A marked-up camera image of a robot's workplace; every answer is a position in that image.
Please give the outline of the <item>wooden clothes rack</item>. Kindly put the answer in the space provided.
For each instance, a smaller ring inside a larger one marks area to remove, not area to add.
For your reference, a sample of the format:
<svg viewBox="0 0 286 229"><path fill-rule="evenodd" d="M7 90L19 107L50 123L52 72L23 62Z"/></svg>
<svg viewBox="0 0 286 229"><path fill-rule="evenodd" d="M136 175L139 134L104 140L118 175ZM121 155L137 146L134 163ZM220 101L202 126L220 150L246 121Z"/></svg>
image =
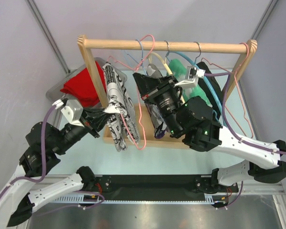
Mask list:
<svg viewBox="0 0 286 229"><path fill-rule="evenodd" d="M152 41L141 42L144 50L150 50L152 47ZM135 44L134 41L128 40L91 40L87 39L85 35L80 35L77 38L77 44L81 51L82 57L85 61L86 68L90 74L91 80L95 86L97 95L101 101L101 104L105 107L108 106L108 98L106 87L103 87L100 74L98 73L97 66L95 64L94 56L91 52L92 49L125 49L125 50L138 50L140 47ZM245 43L245 47L242 48L240 45L234 44L215 44L215 43L204 43L199 44L197 42L157 42L153 51L186 51L186 52L211 52L211 53L228 53L228 54L239 54L239 63L235 65L235 69L231 72L234 76L235 82L241 77L238 71L246 69L248 62L250 61L250 55L254 54L255 51L250 48L251 41Z"/></svg>

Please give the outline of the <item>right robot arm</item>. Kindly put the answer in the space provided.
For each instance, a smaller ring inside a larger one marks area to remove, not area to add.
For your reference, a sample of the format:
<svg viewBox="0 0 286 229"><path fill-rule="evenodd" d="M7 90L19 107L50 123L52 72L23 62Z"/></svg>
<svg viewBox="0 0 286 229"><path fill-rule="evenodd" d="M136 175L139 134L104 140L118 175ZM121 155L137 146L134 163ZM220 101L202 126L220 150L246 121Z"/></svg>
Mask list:
<svg viewBox="0 0 286 229"><path fill-rule="evenodd" d="M172 75L152 78L134 73L140 96L146 104L154 104L170 131L171 138L198 152L216 151L243 161L226 168L216 168L210 179L211 188L222 191L234 183L255 180L278 183L286 178L285 143L266 143L236 134L229 125L222 126L213 116L213 109L199 96L180 102L180 86Z"/></svg>

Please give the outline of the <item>aluminium rail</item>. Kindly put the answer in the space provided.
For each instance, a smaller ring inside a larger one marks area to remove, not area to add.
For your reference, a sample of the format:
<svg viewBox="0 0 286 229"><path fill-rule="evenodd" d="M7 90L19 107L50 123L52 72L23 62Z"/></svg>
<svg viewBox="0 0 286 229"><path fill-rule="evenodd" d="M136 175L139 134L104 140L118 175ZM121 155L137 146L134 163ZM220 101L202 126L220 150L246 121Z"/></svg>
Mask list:
<svg viewBox="0 0 286 229"><path fill-rule="evenodd" d="M105 204L211 204L216 207L220 204L225 204L225 198L229 194L205 194L203 200L199 201L112 201L106 200L101 191L94 191L96 187L95 179L92 181L91 187L85 190L86 185L81 181L81 176L78 174L69 175L67 177L50 177L35 184L28 193L28 197L32 204L34 204L34 211L42 208L48 203L69 203L78 206L92 205L97 203ZM283 193L281 184L265 184L255 180L247 180L243 183L234 183L238 185L238 194L248 195L279 195Z"/></svg>

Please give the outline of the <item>red trousers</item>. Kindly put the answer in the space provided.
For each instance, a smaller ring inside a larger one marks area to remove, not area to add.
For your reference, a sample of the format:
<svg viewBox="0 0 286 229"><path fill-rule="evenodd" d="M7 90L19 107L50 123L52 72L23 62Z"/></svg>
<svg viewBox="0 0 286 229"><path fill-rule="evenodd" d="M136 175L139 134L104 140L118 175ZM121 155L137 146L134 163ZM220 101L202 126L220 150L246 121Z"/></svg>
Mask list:
<svg viewBox="0 0 286 229"><path fill-rule="evenodd" d="M93 107L100 102L87 68L68 80L60 91L77 98L83 107Z"/></svg>

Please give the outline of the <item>purple camouflage trousers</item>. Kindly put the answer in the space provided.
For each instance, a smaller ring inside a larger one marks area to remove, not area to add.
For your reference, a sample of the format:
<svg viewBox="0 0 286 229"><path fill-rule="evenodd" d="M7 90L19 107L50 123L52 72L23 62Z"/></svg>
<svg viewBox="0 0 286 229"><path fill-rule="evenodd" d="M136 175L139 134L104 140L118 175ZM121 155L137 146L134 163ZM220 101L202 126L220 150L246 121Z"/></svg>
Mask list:
<svg viewBox="0 0 286 229"><path fill-rule="evenodd" d="M147 76L152 78L162 78L162 74L156 65L150 63L147 66L146 70ZM154 138L161 139L164 137L165 133L167 132L167 125L164 122L159 109L156 105L153 104L145 104L147 111L150 115L151 122L154 127Z"/></svg>

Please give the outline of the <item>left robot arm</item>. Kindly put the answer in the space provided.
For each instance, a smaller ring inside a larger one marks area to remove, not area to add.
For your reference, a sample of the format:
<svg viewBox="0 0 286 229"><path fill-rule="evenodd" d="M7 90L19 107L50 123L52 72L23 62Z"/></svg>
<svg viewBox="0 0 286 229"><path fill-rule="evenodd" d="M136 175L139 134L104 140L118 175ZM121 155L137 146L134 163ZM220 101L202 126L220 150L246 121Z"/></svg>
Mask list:
<svg viewBox="0 0 286 229"><path fill-rule="evenodd" d="M80 167L66 179L39 190L32 187L43 181L63 155L86 134L98 138L98 132L106 125L110 114L103 109L89 109L80 115L80 125L66 124L59 130L47 122L56 107L52 106L44 120L33 126L26 135L29 147L19 159L12 177L0 191L0 229L15 227L27 221L34 212L72 192L87 193L97 197L90 205L77 204L83 210L93 208L105 201L100 192L93 192L97 178L88 166Z"/></svg>

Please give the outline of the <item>cream wooden hanger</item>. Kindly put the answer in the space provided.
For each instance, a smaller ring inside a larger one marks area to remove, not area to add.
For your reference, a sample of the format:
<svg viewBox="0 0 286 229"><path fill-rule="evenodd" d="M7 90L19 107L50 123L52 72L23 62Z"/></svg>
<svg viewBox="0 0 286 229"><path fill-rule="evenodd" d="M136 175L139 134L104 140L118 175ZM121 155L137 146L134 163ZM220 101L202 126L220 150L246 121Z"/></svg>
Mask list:
<svg viewBox="0 0 286 229"><path fill-rule="evenodd" d="M148 55L148 61L149 64L147 66L147 76L152 77L152 78L162 78L163 75L160 72L160 70L157 68L157 66L155 64L152 63L152 56L155 56L158 58L158 60L161 62L161 64L164 66L165 70L167 71L168 75L172 75L172 71L170 70L169 66L166 63L166 60L164 60L159 54L155 53L155 52L151 52Z"/></svg>

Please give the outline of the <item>blue plastic hanger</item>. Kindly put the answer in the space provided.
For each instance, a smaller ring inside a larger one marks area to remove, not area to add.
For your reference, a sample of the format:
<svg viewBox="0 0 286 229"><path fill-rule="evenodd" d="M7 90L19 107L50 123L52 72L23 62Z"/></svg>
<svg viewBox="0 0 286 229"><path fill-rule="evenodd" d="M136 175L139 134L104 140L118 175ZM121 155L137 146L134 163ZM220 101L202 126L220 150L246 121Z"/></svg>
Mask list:
<svg viewBox="0 0 286 229"><path fill-rule="evenodd" d="M185 79L187 69L179 59L169 60L168 67L177 80L182 81ZM223 93L218 82L215 79L209 80L207 77L204 77L198 80L196 87L183 90L183 97L186 101L197 96L201 97L208 106L213 108L213 116L216 120L219 120L222 114Z"/></svg>

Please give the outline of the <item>clear plastic bin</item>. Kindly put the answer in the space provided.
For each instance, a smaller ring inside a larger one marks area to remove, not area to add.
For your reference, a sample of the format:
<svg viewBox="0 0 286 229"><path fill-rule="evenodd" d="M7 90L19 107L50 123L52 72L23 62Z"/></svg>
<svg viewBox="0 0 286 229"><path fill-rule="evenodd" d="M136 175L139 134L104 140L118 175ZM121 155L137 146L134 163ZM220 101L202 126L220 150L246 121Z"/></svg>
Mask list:
<svg viewBox="0 0 286 229"><path fill-rule="evenodd" d="M77 99L74 96L70 94L65 94L60 91L60 89L63 88L63 85L70 80L71 78L75 77L77 74L79 74L83 69L86 68L86 65L82 65L78 69L74 70L73 72L69 73L64 79L62 79L60 82L58 82L56 85L54 85L51 89L49 89L46 93L46 97L51 101L55 102L56 100L62 99L64 96L67 96L70 99Z"/></svg>

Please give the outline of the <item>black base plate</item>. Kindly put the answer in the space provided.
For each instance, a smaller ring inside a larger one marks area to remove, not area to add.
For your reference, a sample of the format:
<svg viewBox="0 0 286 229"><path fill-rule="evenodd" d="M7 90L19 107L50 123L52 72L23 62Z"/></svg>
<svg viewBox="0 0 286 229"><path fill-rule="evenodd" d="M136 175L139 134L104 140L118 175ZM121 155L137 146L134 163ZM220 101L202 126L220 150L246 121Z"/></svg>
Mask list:
<svg viewBox="0 0 286 229"><path fill-rule="evenodd" d="M238 185L223 186L211 175L103 175L94 191L112 201L199 201L205 194L231 194Z"/></svg>

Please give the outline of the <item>light blue wire hanger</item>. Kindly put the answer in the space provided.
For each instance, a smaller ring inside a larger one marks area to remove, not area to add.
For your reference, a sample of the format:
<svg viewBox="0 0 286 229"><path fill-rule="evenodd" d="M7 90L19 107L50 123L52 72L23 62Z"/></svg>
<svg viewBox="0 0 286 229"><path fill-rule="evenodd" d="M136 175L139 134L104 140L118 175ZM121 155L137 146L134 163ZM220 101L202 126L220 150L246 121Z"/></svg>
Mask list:
<svg viewBox="0 0 286 229"><path fill-rule="evenodd" d="M143 54L144 54L143 46L142 46L142 43L140 42L140 40L136 39L136 41L139 43L139 45L140 45L140 47L141 47L141 58L140 58L140 61L141 61L141 60L143 60ZM124 50L124 53L125 53L128 57L130 57L136 64L139 64L139 61L137 61L137 60L136 60L132 55L130 55L126 50ZM140 65L140 67L141 67L142 71L143 71L144 73L146 73L146 70L145 70L145 68L144 68L144 64L143 64L143 63Z"/></svg>

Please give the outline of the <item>black white print trousers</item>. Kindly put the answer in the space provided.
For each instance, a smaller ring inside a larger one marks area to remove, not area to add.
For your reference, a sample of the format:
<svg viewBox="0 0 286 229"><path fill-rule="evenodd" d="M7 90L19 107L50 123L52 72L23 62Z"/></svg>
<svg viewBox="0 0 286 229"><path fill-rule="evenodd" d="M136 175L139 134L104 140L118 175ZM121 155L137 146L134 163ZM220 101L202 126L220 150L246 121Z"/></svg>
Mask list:
<svg viewBox="0 0 286 229"><path fill-rule="evenodd" d="M102 69L108 98L105 113L111 114L107 125L116 150L118 152L125 151L127 149L125 137L133 143L140 142L133 101L115 68L107 62Z"/></svg>

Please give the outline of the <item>green tie-dye trousers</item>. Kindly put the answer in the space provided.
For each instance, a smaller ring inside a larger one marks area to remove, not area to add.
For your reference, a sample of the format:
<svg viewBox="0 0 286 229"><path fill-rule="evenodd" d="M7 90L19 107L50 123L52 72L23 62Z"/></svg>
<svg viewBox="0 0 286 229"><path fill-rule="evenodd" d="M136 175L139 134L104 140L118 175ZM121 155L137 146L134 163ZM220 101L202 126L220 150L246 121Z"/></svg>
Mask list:
<svg viewBox="0 0 286 229"><path fill-rule="evenodd" d="M184 65L181 63L178 59L171 59L168 67L172 71L174 77L180 82L185 79L185 74L187 73L187 69L184 67ZM194 88L187 88L183 89L183 98L185 101L188 101L192 97L199 96L201 97L208 106L213 107L210 103L208 97L206 96L206 93L204 90L197 85Z"/></svg>

